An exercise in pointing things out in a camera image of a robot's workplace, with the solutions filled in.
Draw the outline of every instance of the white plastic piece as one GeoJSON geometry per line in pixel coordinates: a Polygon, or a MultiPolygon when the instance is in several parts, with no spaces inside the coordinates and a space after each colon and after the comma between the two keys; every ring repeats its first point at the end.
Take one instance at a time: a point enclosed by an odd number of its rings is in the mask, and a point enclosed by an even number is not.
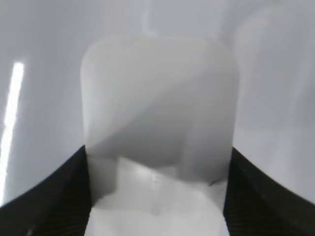
{"type": "Polygon", "coordinates": [[[89,49],[81,80],[100,235],[219,235],[237,77],[208,39],[111,36],[89,49]]]}

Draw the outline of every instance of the black ribbed edge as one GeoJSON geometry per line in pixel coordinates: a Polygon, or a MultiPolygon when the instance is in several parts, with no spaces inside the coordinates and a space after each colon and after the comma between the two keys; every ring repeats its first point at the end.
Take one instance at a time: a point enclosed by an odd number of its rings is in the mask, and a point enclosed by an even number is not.
{"type": "Polygon", "coordinates": [[[315,205],[233,149],[224,205],[231,236],[315,236],[315,205]]]}
{"type": "Polygon", "coordinates": [[[0,235],[84,235],[90,210],[83,146],[39,185],[0,208],[0,235]]]}

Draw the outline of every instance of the white glossy surface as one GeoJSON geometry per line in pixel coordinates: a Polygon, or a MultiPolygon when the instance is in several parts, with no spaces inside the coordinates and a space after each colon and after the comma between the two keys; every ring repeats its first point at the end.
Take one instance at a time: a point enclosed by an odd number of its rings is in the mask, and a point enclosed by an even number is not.
{"type": "MultiPolygon", "coordinates": [[[[84,143],[80,66],[105,35],[219,38],[241,68],[234,145],[315,203],[315,2],[310,0],[0,0],[0,117],[12,67],[25,65],[5,200],[84,143]]],[[[0,125],[1,134],[4,125],[0,125]]]]}

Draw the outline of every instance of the black rubber trim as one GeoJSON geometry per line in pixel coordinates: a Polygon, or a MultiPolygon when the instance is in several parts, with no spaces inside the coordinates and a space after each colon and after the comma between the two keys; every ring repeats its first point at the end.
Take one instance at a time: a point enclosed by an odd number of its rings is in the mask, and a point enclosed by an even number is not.
{"type": "Polygon", "coordinates": [[[233,149],[224,216],[231,236],[315,236],[315,205],[233,149]]]}
{"type": "Polygon", "coordinates": [[[66,235],[56,232],[65,229],[59,220],[69,225],[75,222],[71,221],[72,217],[79,217],[80,229],[67,235],[83,236],[90,210],[87,157],[83,146],[39,185],[0,208],[0,235],[66,235]],[[49,234],[49,227],[55,228],[50,230],[55,233],[49,234]]]}

